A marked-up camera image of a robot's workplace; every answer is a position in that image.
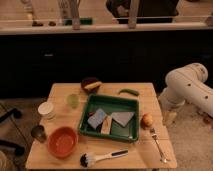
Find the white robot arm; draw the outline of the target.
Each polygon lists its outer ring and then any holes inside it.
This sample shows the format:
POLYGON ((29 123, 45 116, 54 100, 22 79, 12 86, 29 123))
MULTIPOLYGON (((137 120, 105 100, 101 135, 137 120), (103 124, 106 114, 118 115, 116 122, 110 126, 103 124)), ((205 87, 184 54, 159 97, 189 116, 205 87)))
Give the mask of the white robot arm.
POLYGON ((207 78, 208 71, 200 63, 191 63, 167 73, 166 87, 158 97, 165 126, 175 120, 177 110, 185 102, 194 104, 213 118, 213 88, 205 84, 207 78))

